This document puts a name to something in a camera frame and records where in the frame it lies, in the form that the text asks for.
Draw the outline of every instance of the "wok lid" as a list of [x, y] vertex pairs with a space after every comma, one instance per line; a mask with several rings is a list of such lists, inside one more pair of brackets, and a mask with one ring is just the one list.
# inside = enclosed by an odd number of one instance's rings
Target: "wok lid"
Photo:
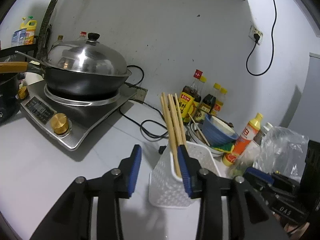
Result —
[[101, 44], [97, 33], [84, 41], [66, 41], [54, 46], [44, 61], [51, 67], [105, 76], [130, 76], [124, 57]]

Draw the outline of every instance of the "white plastic basket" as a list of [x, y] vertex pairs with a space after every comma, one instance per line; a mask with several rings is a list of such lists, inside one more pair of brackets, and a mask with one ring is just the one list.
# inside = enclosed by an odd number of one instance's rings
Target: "white plastic basket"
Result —
[[[199, 161], [202, 168], [218, 176], [220, 172], [207, 147], [187, 142], [189, 156]], [[173, 155], [168, 145], [149, 177], [149, 202], [156, 207], [183, 209], [195, 199], [190, 199], [184, 190], [182, 178], [179, 178], [173, 166]]]

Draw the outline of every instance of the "white countertop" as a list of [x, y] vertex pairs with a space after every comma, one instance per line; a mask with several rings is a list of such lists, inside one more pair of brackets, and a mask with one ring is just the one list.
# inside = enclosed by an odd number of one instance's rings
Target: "white countertop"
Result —
[[[130, 118], [162, 122], [148, 106], [127, 102], [122, 108]], [[154, 124], [145, 127], [154, 133], [164, 130]], [[0, 210], [23, 240], [28, 240], [43, 217], [77, 176], [102, 176], [130, 155], [133, 146], [142, 147], [142, 161], [136, 190], [121, 200], [125, 240], [194, 240], [200, 202], [187, 209], [161, 209], [148, 202], [149, 174], [160, 158], [159, 146], [167, 140], [147, 141], [139, 127], [113, 113], [96, 127], [80, 148], [69, 152], [45, 137], [20, 112], [0, 126]], [[226, 167], [219, 160], [224, 176]]]

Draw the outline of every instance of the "wok handle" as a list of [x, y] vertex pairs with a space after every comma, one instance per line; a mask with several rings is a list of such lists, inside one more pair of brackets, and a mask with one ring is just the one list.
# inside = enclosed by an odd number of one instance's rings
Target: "wok handle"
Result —
[[28, 62], [0, 62], [0, 73], [26, 72]]

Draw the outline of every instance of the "electrical socket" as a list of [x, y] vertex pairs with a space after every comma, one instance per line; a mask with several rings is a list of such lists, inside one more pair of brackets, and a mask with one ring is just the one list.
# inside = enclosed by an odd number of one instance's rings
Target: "electrical socket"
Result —
[[258, 41], [258, 45], [261, 45], [262, 40], [263, 40], [263, 33], [259, 31], [255, 26], [251, 25], [250, 32], [249, 32], [249, 37], [253, 40], [256, 41], [254, 38], [254, 34], [257, 33], [260, 36], [260, 39]]
[[142, 88], [142, 87], [134, 87], [137, 90], [137, 93], [134, 95], [132, 99], [140, 100], [144, 102], [144, 99], [147, 96], [148, 89]]

